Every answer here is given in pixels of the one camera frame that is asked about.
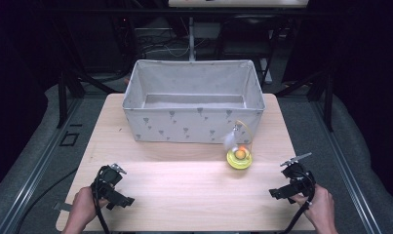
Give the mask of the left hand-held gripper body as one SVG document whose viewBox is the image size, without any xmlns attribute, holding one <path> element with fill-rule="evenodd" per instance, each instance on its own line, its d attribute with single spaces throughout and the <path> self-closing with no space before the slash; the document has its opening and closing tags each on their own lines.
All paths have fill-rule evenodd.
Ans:
<svg viewBox="0 0 393 234">
<path fill-rule="evenodd" d="M 102 166 L 92 183 L 93 197 L 96 200 L 105 199 L 108 203 L 115 203 L 116 206 L 119 206 L 118 202 L 125 196 L 115 190 L 115 185 L 123 178 L 122 174 L 125 173 L 116 163 Z"/>
</svg>

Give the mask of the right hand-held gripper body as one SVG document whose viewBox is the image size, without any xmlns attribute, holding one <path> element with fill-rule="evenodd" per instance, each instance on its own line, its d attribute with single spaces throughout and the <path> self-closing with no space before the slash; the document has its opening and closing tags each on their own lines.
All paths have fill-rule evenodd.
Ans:
<svg viewBox="0 0 393 234">
<path fill-rule="evenodd" d="M 290 181 L 288 185 L 280 188 L 280 198 L 290 198 L 298 193 L 303 196 L 311 195 L 315 184 L 314 176 L 300 163 L 300 160 L 308 156 L 310 156 L 310 153 L 305 153 L 281 164 L 281 167 L 285 166 L 282 174 Z"/>
</svg>

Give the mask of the yellow cat toy with feather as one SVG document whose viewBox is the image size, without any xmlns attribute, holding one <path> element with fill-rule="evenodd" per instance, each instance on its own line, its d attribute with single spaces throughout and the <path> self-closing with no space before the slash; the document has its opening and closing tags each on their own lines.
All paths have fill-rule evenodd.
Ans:
<svg viewBox="0 0 393 234">
<path fill-rule="evenodd" d="M 223 139 L 227 163 L 236 170 L 245 170 L 253 162 L 253 134 L 249 127 L 237 120 L 233 129 Z"/>
</svg>

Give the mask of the grey printed fabric storage box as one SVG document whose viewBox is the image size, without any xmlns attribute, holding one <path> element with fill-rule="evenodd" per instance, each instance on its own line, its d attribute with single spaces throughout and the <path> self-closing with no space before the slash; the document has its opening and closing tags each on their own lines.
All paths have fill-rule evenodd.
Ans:
<svg viewBox="0 0 393 234">
<path fill-rule="evenodd" d="M 141 59 L 122 106 L 136 140 L 198 143 L 250 142 L 266 108 L 250 60 Z"/>
</svg>

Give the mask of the person's right hand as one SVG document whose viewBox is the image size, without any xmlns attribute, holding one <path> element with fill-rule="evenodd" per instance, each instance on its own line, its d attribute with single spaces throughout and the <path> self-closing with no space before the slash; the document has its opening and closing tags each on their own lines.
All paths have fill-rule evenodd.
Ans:
<svg viewBox="0 0 393 234">
<path fill-rule="evenodd" d="M 333 195 L 319 184 L 315 185 L 314 197 L 311 205 L 305 211 L 305 216 L 315 226 L 334 226 Z"/>
</svg>

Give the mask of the person's left hand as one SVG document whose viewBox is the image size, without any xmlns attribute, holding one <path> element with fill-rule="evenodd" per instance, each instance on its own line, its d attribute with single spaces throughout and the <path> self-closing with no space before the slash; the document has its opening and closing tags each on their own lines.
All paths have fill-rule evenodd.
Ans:
<svg viewBox="0 0 393 234">
<path fill-rule="evenodd" d="M 74 197 L 66 225 L 86 225 L 97 216 L 93 192 L 90 186 L 82 187 Z"/>
</svg>

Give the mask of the grey tape strip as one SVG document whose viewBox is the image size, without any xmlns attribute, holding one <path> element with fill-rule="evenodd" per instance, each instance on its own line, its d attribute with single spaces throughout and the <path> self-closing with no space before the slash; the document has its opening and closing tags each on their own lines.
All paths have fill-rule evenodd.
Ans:
<svg viewBox="0 0 393 234">
<path fill-rule="evenodd" d="M 55 202 L 55 204 L 53 205 L 53 209 L 56 210 L 56 211 L 70 212 L 71 209 L 72 209 L 72 206 L 70 204 L 67 204 L 67 203 Z"/>
</svg>

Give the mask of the black chair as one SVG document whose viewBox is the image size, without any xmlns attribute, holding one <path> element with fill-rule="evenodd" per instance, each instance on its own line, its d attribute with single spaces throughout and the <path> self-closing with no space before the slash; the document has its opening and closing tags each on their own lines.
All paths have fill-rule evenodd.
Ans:
<svg viewBox="0 0 393 234">
<path fill-rule="evenodd" d="M 219 59 L 270 59 L 281 22 L 275 15 L 239 15 L 226 19 L 220 25 L 216 56 Z"/>
</svg>

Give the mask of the aluminium floor rail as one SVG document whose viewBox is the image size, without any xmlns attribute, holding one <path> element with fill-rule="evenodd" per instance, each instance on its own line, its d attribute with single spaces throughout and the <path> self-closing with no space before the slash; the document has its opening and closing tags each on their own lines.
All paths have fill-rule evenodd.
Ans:
<svg viewBox="0 0 393 234">
<path fill-rule="evenodd" d="M 0 184 L 0 234 L 14 232 L 64 136 L 67 122 L 82 102 L 81 98 L 70 102 L 59 128 L 59 104 L 49 102 L 40 126 Z"/>
<path fill-rule="evenodd" d="M 373 212 L 363 194 L 351 168 L 345 158 L 345 155 L 340 147 L 334 132 L 331 132 L 323 118 L 323 108 L 319 102 L 311 101 L 310 106 L 317 118 L 317 121 L 322 128 L 324 135 L 328 139 L 330 147 L 334 152 L 334 161 L 339 170 L 342 181 L 345 184 L 347 192 L 351 198 L 353 206 L 358 213 L 360 220 L 367 232 L 367 234 L 383 234 Z"/>
</svg>

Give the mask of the black metal frame post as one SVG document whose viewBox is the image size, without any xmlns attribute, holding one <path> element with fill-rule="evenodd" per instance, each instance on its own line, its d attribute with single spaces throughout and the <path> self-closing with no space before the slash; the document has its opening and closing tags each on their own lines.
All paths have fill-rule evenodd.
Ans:
<svg viewBox="0 0 393 234">
<path fill-rule="evenodd" d="M 333 106 L 333 78 L 330 74 L 326 77 L 325 104 L 324 104 L 324 123 L 331 132 L 332 127 L 332 106 Z"/>
<path fill-rule="evenodd" d="M 67 98 L 66 98 L 66 84 L 65 74 L 62 73 L 58 82 L 59 89 L 59 122 L 57 128 L 61 128 L 67 119 Z"/>
</svg>

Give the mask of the white metal post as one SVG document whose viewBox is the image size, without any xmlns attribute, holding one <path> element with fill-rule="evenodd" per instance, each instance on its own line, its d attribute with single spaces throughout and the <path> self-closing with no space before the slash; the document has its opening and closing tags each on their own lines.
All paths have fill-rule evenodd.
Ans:
<svg viewBox="0 0 393 234">
<path fill-rule="evenodd" d="M 196 54 L 195 54 L 195 37 L 194 37 L 194 20 L 193 18 L 189 18 L 189 24 L 188 24 L 188 29 L 189 29 L 189 61 L 195 61 L 196 60 Z"/>
</svg>

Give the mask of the black metal frame crossbar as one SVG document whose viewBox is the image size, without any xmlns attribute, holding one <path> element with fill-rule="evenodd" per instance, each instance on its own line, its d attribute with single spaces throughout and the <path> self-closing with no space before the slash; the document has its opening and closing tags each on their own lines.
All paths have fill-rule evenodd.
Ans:
<svg viewBox="0 0 393 234">
<path fill-rule="evenodd" d="M 42 15 L 112 15 L 112 16 L 162 16 L 162 17 L 211 17 L 211 16 L 233 16 L 233 15 L 280 15 L 288 17 L 305 17 L 305 18 L 334 18 L 347 16 L 346 12 L 311 12 L 311 11 L 294 11 L 282 10 L 271 11 L 266 9 L 249 10 L 249 9 L 37 9 L 36 12 Z"/>
</svg>

